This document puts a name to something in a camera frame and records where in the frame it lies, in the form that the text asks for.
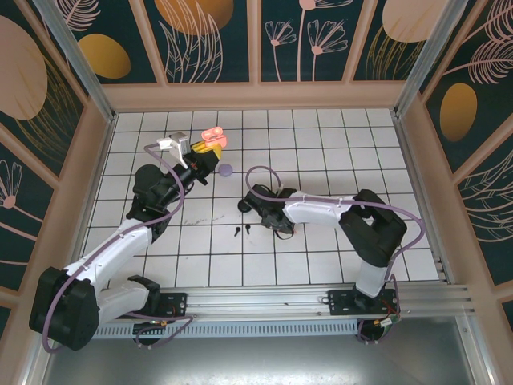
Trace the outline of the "coral earbud charging case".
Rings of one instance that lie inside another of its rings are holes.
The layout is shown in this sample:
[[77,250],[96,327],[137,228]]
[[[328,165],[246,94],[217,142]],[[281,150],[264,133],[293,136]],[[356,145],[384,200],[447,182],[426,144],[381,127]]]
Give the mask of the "coral earbud charging case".
[[219,145],[221,148],[225,148],[228,143],[223,128],[219,126],[202,131],[201,138],[207,148],[211,148],[217,145]]

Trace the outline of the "grey metal sheet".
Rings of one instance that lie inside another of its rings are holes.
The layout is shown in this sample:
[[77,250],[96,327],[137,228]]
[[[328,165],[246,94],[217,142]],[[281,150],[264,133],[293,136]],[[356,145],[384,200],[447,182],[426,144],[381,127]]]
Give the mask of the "grey metal sheet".
[[488,385],[455,338],[184,338],[154,351],[127,340],[96,340],[61,351],[27,385]]

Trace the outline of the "aluminium mounting rail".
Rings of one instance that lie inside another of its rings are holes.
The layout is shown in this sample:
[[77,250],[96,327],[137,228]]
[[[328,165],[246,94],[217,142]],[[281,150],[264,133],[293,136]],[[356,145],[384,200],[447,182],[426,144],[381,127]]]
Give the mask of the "aluminium mounting rail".
[[[328,319],[322,299],[331,290],[351,290],[350,284],[295,286],[230,286],[173,288],[186,293],[186,314],[198,322]],[[445,282],[398,283],[402,318],[474,315],[476,306],[465,285]]]

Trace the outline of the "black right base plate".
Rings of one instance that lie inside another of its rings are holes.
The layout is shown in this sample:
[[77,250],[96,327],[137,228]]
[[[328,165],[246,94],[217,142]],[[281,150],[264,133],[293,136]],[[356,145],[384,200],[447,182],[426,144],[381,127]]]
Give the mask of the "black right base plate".
[[363,309],[356,302],[355,290],[330,290],[327,292],[331,316],[360,315]]

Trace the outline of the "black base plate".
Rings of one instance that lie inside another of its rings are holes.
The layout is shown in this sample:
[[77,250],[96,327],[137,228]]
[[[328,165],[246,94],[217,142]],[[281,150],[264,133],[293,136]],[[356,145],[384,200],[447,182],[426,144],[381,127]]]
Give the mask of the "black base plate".
[[145,306],[132,313],[144,316],[146,319],[163,319],[184,316],[187,309],[188,295],[171,292],[151,294]]
[[355,290],[330,290],[327,292],[331,316],[360,315],[363,309],[356,302]]

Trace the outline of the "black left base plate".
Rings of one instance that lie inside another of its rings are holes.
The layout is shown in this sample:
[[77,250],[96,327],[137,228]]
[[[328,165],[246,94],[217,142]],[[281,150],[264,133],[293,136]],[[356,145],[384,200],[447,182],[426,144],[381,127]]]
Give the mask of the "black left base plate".
[[187,309],[188,295],[171,292],[151,294],[145,306],[132,313],[144,316],[146,319],[163,319],[184,316]]

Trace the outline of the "aluminium frame post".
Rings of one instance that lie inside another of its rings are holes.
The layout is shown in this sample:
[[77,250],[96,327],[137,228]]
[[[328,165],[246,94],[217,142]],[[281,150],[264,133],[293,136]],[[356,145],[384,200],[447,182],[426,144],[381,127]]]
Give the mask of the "aluminium frame post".
[[400,119],[407,112],[425,82],[426,77],[429,75],[430,70],[436,66],[438,57],[447,45],[454,29],[459,21],[463,19],[467,4],[473,1],[448,0],[422,47],[397,101],[390,110],[393,118]]
[[31,1],[101,115],[111,123],[114,110],[74,35],[75,32],[85,32],[98,18],[101,13],[99,0]]

